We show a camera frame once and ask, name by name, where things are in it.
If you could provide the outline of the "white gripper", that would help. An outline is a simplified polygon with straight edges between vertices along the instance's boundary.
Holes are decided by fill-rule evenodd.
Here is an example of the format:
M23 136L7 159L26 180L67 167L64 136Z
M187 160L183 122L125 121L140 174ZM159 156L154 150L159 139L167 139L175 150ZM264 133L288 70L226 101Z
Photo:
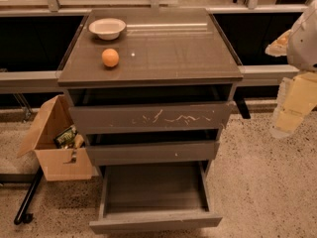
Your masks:
M287 55L290 30L269 44L264 52L272 57ZM317 73L303 72L293 78L284 77L279 85L276 107L269 131L276 139L288 137L317 106Z

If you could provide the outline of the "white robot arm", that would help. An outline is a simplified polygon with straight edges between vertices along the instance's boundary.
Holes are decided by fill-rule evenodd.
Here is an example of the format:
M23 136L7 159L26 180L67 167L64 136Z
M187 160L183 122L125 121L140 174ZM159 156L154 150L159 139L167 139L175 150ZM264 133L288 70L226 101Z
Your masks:
M290 30L265 48L272 57L286 56L299 73L279 85L270 133L276 139L290 136L317 106L317 1L313 1Z

